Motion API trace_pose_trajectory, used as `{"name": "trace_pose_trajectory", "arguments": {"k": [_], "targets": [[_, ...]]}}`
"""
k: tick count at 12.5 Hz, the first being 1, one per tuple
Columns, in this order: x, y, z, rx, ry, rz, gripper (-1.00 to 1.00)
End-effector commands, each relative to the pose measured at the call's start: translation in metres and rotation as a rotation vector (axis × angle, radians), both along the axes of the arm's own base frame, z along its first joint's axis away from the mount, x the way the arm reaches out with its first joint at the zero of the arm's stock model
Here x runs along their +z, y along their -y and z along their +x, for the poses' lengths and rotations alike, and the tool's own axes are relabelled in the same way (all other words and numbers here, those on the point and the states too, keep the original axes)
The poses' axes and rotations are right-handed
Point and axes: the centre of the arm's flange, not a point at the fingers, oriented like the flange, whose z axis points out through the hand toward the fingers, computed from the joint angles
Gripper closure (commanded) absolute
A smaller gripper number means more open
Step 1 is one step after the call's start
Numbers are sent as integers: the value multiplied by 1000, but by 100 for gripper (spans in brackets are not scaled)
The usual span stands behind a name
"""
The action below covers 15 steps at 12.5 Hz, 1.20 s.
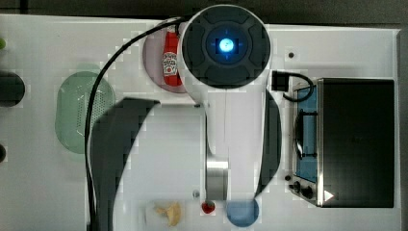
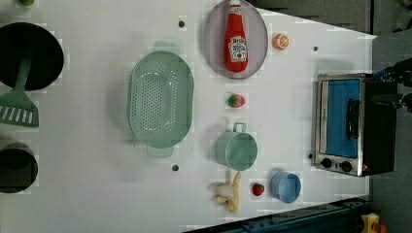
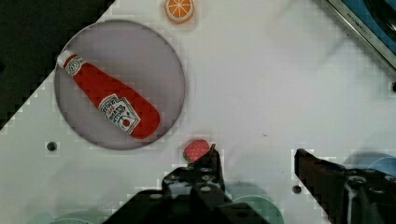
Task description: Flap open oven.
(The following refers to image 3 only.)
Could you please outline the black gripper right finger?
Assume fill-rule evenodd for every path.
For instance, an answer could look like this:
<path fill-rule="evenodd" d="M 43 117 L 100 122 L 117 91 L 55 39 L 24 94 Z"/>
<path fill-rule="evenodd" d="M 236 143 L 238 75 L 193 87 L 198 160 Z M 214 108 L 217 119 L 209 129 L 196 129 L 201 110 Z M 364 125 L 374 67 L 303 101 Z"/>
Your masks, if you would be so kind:
<path fill-rule="evenodd" d="M 332 224 L 396 224 L 395 177 L 371 168 L 347 169 L 303 148 L 294 173 Z"/>

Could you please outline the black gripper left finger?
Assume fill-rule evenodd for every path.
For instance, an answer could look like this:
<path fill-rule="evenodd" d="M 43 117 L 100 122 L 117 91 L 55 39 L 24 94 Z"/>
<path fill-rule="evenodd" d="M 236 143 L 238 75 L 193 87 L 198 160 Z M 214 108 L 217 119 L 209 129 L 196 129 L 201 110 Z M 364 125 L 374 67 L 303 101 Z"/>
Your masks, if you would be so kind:
<path fill-rule="evenodd" d="M 215 186 L 225 191 L 220 155 L 216 145 L 197 161 L 187 167 L 176 168 L 163 178 L 162 189 L 173 199 L 181 195 L 190 195 L 194 187 Z"/>

